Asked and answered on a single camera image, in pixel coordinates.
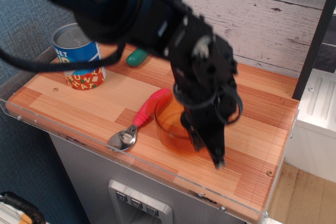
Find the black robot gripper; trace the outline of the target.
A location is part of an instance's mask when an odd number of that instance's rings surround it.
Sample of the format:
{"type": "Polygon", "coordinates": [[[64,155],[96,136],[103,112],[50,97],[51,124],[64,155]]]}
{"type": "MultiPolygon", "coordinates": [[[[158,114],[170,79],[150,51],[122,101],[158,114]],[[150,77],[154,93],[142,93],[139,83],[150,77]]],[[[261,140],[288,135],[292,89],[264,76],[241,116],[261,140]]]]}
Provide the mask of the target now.
{"type": "Polygon", "coordinates": [[[174,94],[184,107],[180,121],[194,150],[206,147],[215,168],[222,168],[224,124],[235,122],[243,110],[231,46],[182,0],[151,0],[147,21],[148,48],[171,63],[174,94]]]}

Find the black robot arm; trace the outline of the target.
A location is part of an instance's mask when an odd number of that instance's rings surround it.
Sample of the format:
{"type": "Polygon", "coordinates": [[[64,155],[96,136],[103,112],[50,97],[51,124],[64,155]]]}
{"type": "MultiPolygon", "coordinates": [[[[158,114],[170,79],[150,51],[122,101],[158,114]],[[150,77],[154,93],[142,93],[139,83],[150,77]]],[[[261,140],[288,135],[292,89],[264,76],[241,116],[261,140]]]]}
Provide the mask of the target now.
{"type": "Polygon", "coordinates": [[[216,168],[225,165],[224,128],[243,110],[234,75],[237,63],[227,41],[195,16],[182,0],[49,0],[70,10],[84,34],[117,50],[94,62],[44,63],[13,57],[5,62],[31,72],[60,72],[109,66],[126,44],[171,63],[182,124],[196,150],[207,148],[216,168]]]}

